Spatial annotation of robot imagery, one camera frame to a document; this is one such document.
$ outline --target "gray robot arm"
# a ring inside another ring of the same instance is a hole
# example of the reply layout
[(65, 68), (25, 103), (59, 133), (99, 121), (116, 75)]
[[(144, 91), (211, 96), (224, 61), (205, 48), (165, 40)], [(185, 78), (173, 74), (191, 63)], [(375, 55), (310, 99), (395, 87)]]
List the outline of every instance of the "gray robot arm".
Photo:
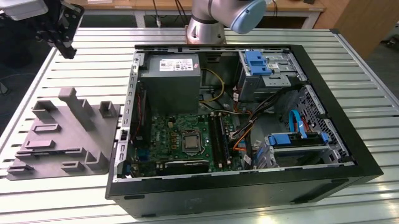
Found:
[(265, 0), (193, 0), (187, 40), (192, 44), (224, 42), (224, 26), (248, 33), (261, 20)]

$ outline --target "wooden desk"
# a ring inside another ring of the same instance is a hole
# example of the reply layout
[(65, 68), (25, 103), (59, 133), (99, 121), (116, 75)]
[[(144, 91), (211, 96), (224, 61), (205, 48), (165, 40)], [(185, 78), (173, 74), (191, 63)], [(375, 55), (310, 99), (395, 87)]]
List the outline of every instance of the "wooden desk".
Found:
[[(129, 14), (135, 15), (137, 27), (145, 27), (144, 16), (155, 15), (152, 0), (113, 0), (113, 3), (88, 4), (87, 0), (67, 0), (81, 5), (87, 14)], [(179, 11), (173, 0), (156, 0), (156, 8), (160, 15), (177, 15)], [(180, 0), (181, 6), (191, 14), (192, 0)], [(303, 0), (276, 0), (277, 16), (306, 17), (301, 28), (312, 29), (320, 12), (326, 10), (324, 5), (316, 0), (314, 5), (306, 4)], [(265, 16), (273, 16), (275, 5), (269, 4), (265, 9)]]

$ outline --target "metal table rail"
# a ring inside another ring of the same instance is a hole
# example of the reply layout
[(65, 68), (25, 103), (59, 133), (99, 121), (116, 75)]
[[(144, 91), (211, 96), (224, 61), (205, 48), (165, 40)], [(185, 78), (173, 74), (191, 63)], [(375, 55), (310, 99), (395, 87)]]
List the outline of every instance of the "metal table rail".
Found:
[(104, 199), (107, 175), (8, 181), (7, 168), (33, 122), (36, 100), (51, 99), (63, 105), (59, 90), (73, 86), (91, 105), (103, 100), (123, 104), (135, 44), (184, 43), (181, 28), (81, 28), (75, 36), (75, 59), (51, 51), (0, 138), (0, 224), (399, 221), (399, 103), (346, 40), (330, 30), (260, 29), (247, 35), (227, 30), (225, 35), (231, 44), (304, 46), (384, 175), (318, 203), (139, 220)]

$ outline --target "white label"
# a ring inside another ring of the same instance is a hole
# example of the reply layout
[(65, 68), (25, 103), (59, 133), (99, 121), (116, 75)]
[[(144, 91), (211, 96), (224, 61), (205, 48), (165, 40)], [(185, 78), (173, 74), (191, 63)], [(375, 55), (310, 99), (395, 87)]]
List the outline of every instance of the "white label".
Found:
[(233, 94), (232, 94), (232, 100), (237, 102), (237, 98), (239, 98), (239, 94), (237, 94), (237, 93), (233, 93)]
[(248, 163), (248, 165), (251, 165), (251, 158), (249, 158), (249, 156), (247, 156), (247, 155), (244, 155), (244, 161), (245, 161), (245, 163)]
[(192, 71), (192, 59), (161, 59), (160, 71)]
[(271, 69), (277, 69), (277, 68), (279, 68), (279, 66), (277, 66), (276, 64), (268, 64), (268, 67), (269, 67)]
[(115, 6), (115, 8), (133, 8), (131, 6)]

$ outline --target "aluminum work table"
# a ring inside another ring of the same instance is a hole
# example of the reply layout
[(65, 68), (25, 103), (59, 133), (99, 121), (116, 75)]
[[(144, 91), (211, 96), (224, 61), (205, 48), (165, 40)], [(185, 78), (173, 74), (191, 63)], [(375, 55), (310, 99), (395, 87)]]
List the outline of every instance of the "aluminum work table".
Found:
[(76, 87), (91, 105), (103, 100), (123, 104), (135, 44), (184, 43), (181, 28), (81, 28), (73, 42), (75, 59), (64, 59), (52, 49), (0, 138), (0, 224), (399, 221), (399, 103), (348, 43), (330, 30), (260, 29), (247, 35), (227, 30), (225, 35), (231, 44), (304, 46), (384, 175), (316, 203), (137, 220), (104, 199), (107, 175), (9, 181), (7, 168), (33, 122), (36, 100), (51, 99), (60, 105), (60, 87)]

